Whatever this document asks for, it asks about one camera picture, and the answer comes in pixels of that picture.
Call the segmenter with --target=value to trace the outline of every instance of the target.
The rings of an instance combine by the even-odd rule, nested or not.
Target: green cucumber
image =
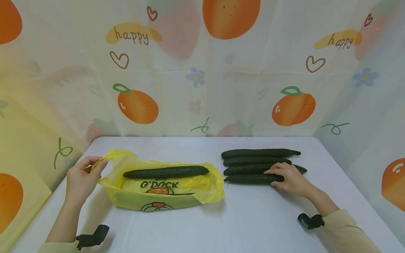
[[[231,184],[269,185],[274,181],[284,182],[284,177],[276,174],[233,175],[224,179]]]
[[[291,164],[292,162],[286,158],[282,157],[255,157],[255,156],[243,156],[243,157],[232,157],[224,160],[224,166],[231,167],[237,165],[246,164],[275,164],[275,163],[286,162]]]
[[[225,176],[231,176],[231,175],[240,175],[240,174],[260,174],[265,172],[266,170],[270,169],[271,166],[274,164],[248,164],[248,165],[239,165],[239,166],[233,166],[229,167],[226,170],[224,170],[224,175]],[[294,165],[298,171],[301,174],[304,174],[307,172],[307,169]]]
[[[301,152],[291,149],[234,149],[221,154],[222,159],[241,156],[289,157],[300,155]]]
[[[132,170],[125,172],[124,177],[130,179],[155,179],[198,176],[207,173],[209,173],[209,170],[202,166],[178,166],[148,170]]]

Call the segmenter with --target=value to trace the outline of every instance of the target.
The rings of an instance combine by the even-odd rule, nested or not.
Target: bag handle
[[[108,154],[106,156],[104,156],[100,160],[96,161],[96,163],[93,165],[93,167],[91,168],[90,171],[93,171],[93,169],[97,166],[97,164],[99,162],[101,162],[102,160],[111,161],[113,159],[117,159],[117,158],[119,158],[121,156],[125,156],[125,155],[134,155],[134,154],[129,151],[123,150],[123,149],[110,149],[110,150],[108,150]]]

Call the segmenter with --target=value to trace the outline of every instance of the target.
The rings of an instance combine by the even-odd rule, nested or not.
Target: sleeve
[[[381,252],[346,210],[331,213],[324,222],[322,230],[339,252]]]
[[[71,243],[45,242],[38,249],[38,253],[80,253],[77,249],[78,241]]]

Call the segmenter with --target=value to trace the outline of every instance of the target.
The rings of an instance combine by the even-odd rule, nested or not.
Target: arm
[[[311,184],[294,165],[277,163],[264,173],[283,176],[284,182],[273,182],[272,185],[311,201],[324,218],[322,230],[340,252],[381,252],[349,213],[340,210],[328,194]]]
[[[69,169],[66,178],[66,197],[56,221],[39,252],[72,252],[75,243],[77,224],[82,206],[94,191],[101,172],[107,165],[103,160],[91,171],[91,165],[101,157],[86,157]]]

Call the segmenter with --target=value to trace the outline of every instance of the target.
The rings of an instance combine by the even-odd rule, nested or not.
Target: table
[[[125,149],[142,160],[213,163],[223,172],[221,152],[230,149],[289,148],[302,152],[294,164],[358,222],[382,252],[405,252],[400,242],[314,137],[101,137],[83,154],[104,156]],[[103,171],[107,175],[108,165]],[[45,241],[62,206],[62,181],[11,253],[34,252]],[[105,241],[87,252],[110,253],[242,253],[335,252],[320,229],[305,230],[301,213],[317,213],[312,204],[271,186],[225,184],[225,198],[214,204],[160,212],[113,206],[97,185],[81,211],[78,234],[93,234],[99,224],[110,227]]]

